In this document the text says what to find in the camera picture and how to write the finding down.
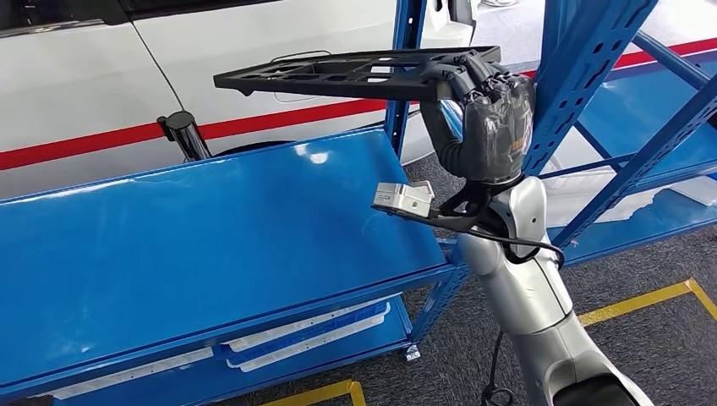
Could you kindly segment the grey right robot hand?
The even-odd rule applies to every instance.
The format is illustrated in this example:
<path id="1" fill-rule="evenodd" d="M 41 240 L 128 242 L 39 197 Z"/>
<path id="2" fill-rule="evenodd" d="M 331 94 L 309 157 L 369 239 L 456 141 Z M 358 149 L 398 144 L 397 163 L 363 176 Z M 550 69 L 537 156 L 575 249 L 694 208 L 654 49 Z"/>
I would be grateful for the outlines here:
<path id="1" fill-rule="evenodd" d="M 421 79 L 447 84 L 449 97 L 462 108 L 462 136 L 456 137 L 440 101 L 419 103 L 435 154 L 447 172 L 482 184 L 506 184 L 521 176 L 533 134 L 531 78 L 469 51 L 426 67 Z"/>

